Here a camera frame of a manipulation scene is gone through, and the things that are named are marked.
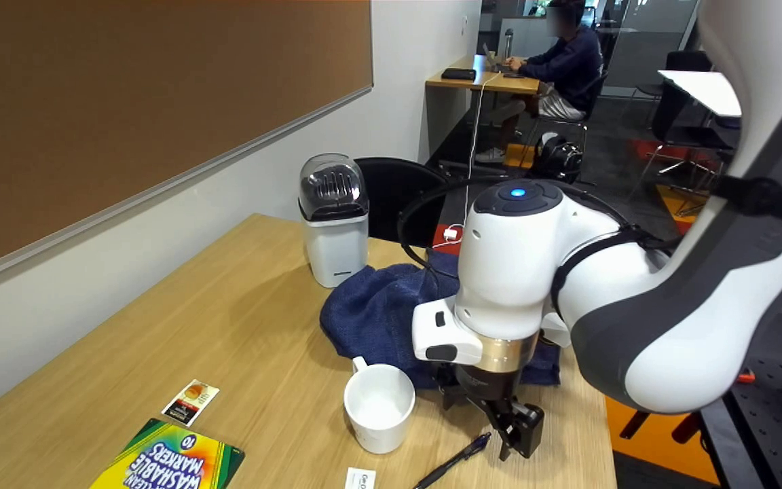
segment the brown board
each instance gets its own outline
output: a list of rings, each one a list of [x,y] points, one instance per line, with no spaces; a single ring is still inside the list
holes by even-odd
[[[370,0],[0,0],[0,258],[373,84]]]

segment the floor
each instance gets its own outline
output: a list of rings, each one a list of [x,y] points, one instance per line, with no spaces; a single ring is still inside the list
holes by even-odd
[[[632,158],[632,140],[649,137],[654,99],[641,97],[603,97],[590,120],[585,137],[585,163],[580,184],[603,196],[615,209],[628,213],[641,227],[661,239],[677,239],[677,224],[668,216],[664,201],[653,189],[641,189],[641,160]],[[441,163],[461,166],[471,148],[471,132],[465,125],[436,155]],[[479,148],[498,144],[498,129],[484,129]],[[615,436],[616,481],[620,489],[702,489],[718,485],[715,466],[692,436],[684,446],[670,440],[670,429],[683,416],[654,416],[632,440],[623,440],[620,429],[632,416],[620,402],[607,402],[609,427]]]

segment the white container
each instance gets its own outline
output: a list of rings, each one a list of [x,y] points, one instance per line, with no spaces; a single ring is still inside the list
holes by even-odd
[[[391,364],[368,364],[357,356],[357,374],[346,382],[343,408],[357,440],[370,454],[391,454],[402,446],[415,408],[413,379]]]
[[[305,249],[313,277],[326,288],[337,288],[368,262],[368,213],[308,220]]]

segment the white cup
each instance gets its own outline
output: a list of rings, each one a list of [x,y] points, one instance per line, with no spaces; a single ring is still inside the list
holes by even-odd
[[[346,382],[343,404],[357,440],[370,454],[399,448],[415,408],[413,379],[391,364],[368,364],[357,356],[357,374]]]

